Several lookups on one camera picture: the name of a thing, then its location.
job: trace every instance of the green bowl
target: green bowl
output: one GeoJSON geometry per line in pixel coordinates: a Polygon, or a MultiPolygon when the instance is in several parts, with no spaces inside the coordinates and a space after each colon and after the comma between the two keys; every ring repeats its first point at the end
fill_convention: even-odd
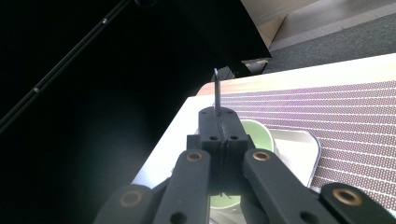
{"type": "MultiPolygon", "coordinates": [[[[241,119],[241,122],[245,132],[250,135],[256,148],[264,148],[277,154],[274,138],[263,124],[252,119],[241,119]]],[[[222,196],[212,196],[210,197],[210,208],[223,212],[239,212],[240,201],[241,196],[239,195],[228,196],[222,194],[222,196]]]]}

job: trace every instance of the dotted mat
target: dotted mat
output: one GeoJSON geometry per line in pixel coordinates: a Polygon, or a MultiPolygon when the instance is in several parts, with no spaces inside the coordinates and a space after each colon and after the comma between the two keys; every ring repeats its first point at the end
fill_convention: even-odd
{"type": "Polygon", "coordinates": [[[396,211],[396,81],[223,94],[221,106],[312,133],[322,147],[312,189],[346,183],[396,211]]]}

